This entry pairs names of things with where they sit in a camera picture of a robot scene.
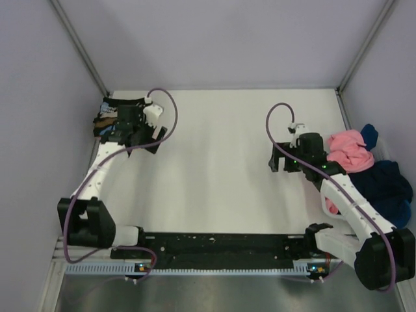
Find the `left aluminium corner post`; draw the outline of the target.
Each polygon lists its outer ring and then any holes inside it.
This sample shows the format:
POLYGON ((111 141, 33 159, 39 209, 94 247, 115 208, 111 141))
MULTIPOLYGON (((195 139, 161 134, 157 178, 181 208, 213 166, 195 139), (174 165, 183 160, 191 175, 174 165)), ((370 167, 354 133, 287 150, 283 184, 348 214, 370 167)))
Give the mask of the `left aluminium corner post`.
POLYGON ((100 77, 100 74, 98 73, 96 67, 94 66, 92 59, 90 58, 84 44, 82 43, 81 38, 77 34, 77 31, 75 30, 72 22, 70 21, 64 7, 58 0, 48 0, 47 2, 51 6, 58 21, 63 26, 65 33, 68 35, 68 38, 70 39, 72 46, 74 47, 76 53, 78 54, 82 65, 85 67, 88 74, 90 75, 90 78, 93 80, 94 84, 97 86, 99 91, 104 96, 109 96, 110 95, 109 90, 105 86, 103 79, 100 77))

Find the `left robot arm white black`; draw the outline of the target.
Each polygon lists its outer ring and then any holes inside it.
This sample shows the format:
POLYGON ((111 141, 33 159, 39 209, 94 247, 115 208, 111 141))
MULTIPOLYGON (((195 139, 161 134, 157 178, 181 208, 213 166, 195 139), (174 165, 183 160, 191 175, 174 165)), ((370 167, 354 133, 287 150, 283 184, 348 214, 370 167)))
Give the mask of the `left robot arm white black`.
POLYGON ((68 246, 111 248, 125 246, 132 257, 147 251, 143 229, 116 220, 120 208, 107 203, 109 192, 133 146, 156 153, 167 129, 157 129, 163 108, 147 98, 118 107, 115 123, 99 134, 97 155, 83 182, 70 198, 58 202, 57 211, 68 246))

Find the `dark blue crumpled t shirt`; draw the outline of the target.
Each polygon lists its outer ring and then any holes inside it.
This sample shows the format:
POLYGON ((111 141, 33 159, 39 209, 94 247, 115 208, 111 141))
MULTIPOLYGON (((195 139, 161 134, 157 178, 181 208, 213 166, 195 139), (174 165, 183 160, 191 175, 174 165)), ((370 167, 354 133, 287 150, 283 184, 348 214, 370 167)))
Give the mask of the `dark blue crumpled t shirt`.
MULTIPOLYGON (((372 153, 372 150, 379 143, 377 130, 373 125, 367 124, 359 132, 367 145, 367 151, 372 153)), ((375 156, 374 160, 375 163, 371 168, 348 175, 371 205, 386 217, 387 210, 396 202, 408 200, 411 203, 413 189, 400 173, 397 162, 390 160, 378 161, 375 156)))

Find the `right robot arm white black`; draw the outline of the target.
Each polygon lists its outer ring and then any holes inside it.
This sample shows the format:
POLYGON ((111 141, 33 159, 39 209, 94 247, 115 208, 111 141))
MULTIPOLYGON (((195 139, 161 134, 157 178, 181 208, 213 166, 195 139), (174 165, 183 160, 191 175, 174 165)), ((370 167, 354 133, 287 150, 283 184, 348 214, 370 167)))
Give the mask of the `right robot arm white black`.
POLYGON ((397 282, 415 277, 415 236, 407 228, 397 229, 361 195, 344 168, 330 161, 318 133, 293 131, 290 142, 273 143, 269 167, 279 170, 280 159, 288 172, 302 172, 320 192, 322 209, 327 213, 330 200, 346 221, 353 235, 334 230, 329 224, 307 228, 304 251, 311 257, 324 252, 338 257, 355 270, 369 290, 390 289, 397 282))

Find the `bright blue crumpled t shirt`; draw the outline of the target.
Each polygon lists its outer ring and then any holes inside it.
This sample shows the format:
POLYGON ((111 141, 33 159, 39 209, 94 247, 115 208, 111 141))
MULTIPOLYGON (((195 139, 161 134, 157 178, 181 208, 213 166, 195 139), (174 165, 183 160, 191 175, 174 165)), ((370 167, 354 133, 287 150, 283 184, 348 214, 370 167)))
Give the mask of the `bright blue crumpled t shirt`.
POLYGON ((397 229, 406 227, 411 218, 410 202, 408 200, 396 202, 387 210, 387 216, 385 218, 397 229))

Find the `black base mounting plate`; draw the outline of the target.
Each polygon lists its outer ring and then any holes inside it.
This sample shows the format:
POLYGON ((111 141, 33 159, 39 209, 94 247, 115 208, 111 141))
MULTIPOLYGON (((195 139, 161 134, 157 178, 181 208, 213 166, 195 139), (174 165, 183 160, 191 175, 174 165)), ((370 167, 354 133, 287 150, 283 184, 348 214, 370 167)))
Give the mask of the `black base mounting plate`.
POLYGON ((148 232, 142 246, 157 256, 156 269, 281 269, 301 259, 328 256, 309 249, 303 235, 148 232))

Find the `black t shirt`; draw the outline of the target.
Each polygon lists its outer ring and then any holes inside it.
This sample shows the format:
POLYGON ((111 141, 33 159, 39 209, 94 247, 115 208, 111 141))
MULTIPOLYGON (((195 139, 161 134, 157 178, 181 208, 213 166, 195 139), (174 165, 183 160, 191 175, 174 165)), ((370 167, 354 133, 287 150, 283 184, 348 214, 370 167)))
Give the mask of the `black t shirt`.
POLYGON ((120 108, 126 105, 138 106, 143 111, 144 107, 148 106, 149 103, 146 103, 144 98, 114 99, 111 97, 104 97, 99 112, 93 120, 94 136, 100 137, 106 131, 111 130, 117 120, 120 108))

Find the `pink crumpled t shirt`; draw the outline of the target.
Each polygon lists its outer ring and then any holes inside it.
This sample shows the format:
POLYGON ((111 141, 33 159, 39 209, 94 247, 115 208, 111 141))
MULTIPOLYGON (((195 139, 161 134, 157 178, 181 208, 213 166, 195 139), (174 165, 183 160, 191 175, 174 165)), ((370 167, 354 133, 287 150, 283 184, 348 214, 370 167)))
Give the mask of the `pink crumpled t shirt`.
POLYGON ((359 131, 347 130, 332 134, 327 139, 327 145, 327 160, 337 162, 348 174, 365 171, 375 163, 374 156, 367 151, 367 145, 359 131))

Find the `aluminium corner post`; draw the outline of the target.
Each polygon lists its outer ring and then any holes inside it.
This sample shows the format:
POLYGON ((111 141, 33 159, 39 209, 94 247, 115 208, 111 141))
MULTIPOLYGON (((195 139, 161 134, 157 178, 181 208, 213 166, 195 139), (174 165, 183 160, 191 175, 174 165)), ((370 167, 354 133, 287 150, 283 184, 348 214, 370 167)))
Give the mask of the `aluminium corner post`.
POLYGON ((360 49, 356 53, 354 59, 350 63, 346 73, 343 75, 339 86, 336 88, 336 92, 341 95, 351 82, 356 72, 358 71, 361 63, 364 61, 367 53, 375 43, 378 35, 382 31, 383 27, 387 23, 389 17, 394 12, 395 7, 398 5, 397 0, 384 1, 381 11, 378 13, 375 22, 372 24, 369 32, 367 33, 360 49))
POLYGON ((70 39, 72 46, 74 47, 76 53, 78 54, 82 65, 85 67, 88 74, 90 75, 90 78, 93 80, 94 84, 97 86, 99 91, 104 96, 109 96, 110 95, 109 90, 105 86, 103 79, 100 77, 100 74, 98 73, 96 67, 94 66, 92 59, 90 58, 84 44, 82 43, 81 38, 77 34, 77 31, 75 30, 72 22, 70 21, 64 7, 58 0, 48 0, 47 2, 51 6, 58 21, 63 26, 65 33, 68 35, 68 38, 70 39))

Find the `right aluminium corner post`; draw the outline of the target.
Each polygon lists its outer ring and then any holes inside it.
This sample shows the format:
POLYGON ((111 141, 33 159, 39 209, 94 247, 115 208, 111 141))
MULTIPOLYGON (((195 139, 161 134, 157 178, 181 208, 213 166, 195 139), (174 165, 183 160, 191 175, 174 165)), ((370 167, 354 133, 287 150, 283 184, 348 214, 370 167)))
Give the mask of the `right aluminium corner post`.
POLYGON ((372 24, 369 32, 367 33, 360 49, 356 53, 354 59, 350 63, 346 73, 343 75, 339 86, 336 88, 336 92, 341 95, 351 82, 356 72, 358 71, 361 63, 364 61, 367 53, 375 43, 378 35, 382 31, 383 27, 387 23, 389 17, 394 12, 395 7, 398 5, 397 0, 384 1, 381 11, 378 13, 375 22, 372 24))

